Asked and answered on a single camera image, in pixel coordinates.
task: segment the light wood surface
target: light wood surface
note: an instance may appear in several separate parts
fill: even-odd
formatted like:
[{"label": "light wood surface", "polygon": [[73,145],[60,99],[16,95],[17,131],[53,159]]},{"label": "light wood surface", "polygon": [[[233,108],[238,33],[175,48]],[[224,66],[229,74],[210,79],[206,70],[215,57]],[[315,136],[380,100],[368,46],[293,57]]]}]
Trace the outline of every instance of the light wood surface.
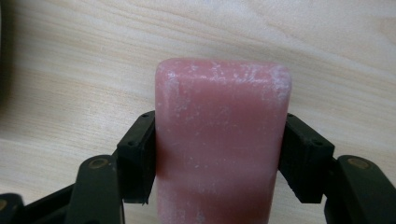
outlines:
[{"label": "light wood surface", "polygon": [[[395,1],[2,1],[0,193],[31,203],[110,154],[173,57],[275,61],[290,112],[396,184]],[[127,223],[159,223],[126,205]],[[325,223],[279,175],[270,223]]]}]

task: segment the brass screw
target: brass screw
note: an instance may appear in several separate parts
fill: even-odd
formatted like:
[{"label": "brass screw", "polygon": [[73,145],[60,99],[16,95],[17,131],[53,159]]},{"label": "brass screw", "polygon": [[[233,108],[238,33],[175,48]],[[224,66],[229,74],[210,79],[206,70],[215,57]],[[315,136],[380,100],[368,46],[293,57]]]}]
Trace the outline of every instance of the brass screw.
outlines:
[{"label": "brass screw", "polygon": [[104,158],[98,158],[96,160],[93,160],[90,162],[88,165],[91,169],[98,169],[101,167],[104,167],[108,164],[108,160]]},{"label": "brass screw", "polygon": [[0,211],[7,207],[7,201],[4,199],[0,199]]},{"label": "brass screw", "polygon": [[351,165],[361,168],[362,170],[365,170],[370,167],[369,163],[367,163],[366,161],[357,159],[357,158],[350,158],[347,160],[347,162],[349,162],[349,164],[351,164]]}]

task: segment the wood grain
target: wood grain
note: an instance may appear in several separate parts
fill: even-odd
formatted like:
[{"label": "wood grain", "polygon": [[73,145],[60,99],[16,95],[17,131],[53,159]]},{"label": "wood grain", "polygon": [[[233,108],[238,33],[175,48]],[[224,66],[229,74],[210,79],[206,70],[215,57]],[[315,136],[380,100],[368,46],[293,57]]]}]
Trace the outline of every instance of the wood grain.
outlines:
[{"label": "wood grain", "polygon": [[[396,2],[2,1],[0,193],[31,203],[109,154],[154,108],[156,65],[173,57],[275,61],[290,112],[396,184]],[[159,223],[126,205],[127,223]],[[279,175],[270,223],[325,223]]]}]

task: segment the pink block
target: pink block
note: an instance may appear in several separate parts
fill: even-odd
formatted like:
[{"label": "pink block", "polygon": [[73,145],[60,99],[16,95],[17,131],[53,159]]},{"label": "pink block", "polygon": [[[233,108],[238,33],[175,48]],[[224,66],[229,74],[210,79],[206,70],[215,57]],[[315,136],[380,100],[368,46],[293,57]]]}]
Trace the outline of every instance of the pink block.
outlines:
[{"label": "pink block", "polygon": [[267,223],[289,71],[277,63],[170,59],[155,81],[161,223]]}]

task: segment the dark object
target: dark object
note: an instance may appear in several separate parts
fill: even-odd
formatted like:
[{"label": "dark object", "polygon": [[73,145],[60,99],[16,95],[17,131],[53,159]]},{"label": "dark object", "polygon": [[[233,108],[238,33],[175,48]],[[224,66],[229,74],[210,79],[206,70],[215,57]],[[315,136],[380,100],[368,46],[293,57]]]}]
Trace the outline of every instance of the dark object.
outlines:
[{"label": "dark object", "polygon": [[[332,157],[334,145],[288,114],[279,170],[302,203],[320,203],[328,223],[396,224],[396,189],[372,162]],[[139,117],[113,156],[84,161],[75,185],[23,206],[0,195],[1,224],[124,223],[125,203],[147,203],[155,177],[154,111]]]}]

